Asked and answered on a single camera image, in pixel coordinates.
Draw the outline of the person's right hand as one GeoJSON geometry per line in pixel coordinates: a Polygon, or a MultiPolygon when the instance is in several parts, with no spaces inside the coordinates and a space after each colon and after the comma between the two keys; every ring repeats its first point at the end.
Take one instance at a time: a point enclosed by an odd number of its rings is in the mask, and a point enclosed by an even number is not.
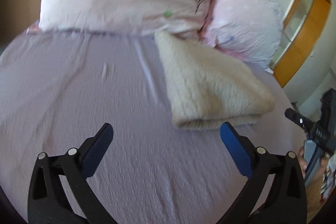
{"type": "MultiPolygon", "coordinates": [[[[302,173],[303,177],[306,176],[306,169],[307,169],[307,166],[308,166],[308,163],[303,158],[304,152],[305,152],[305,150],[304,150],[303,147],[301,147],[299,149],[299,152],[298,152],[298,162],[299,162],[299,165],[300,165],[300,168],[301,168],[301,173],[302,173]]],[[[328,163],[329,163],[329,158],[328,157],[322,157],[320,159],[319,167],[318,167],[316,173],[314,174],[314,176],[312,176],[312,175],[310,176],[310,178],[309,178],[310,183],[305,183],[306,187],[310,186],[314,182],[317,182],[317,181],[319,181],[323,178],[323,174],[325,173],[325,171],[327,169],[328,163]]]]}

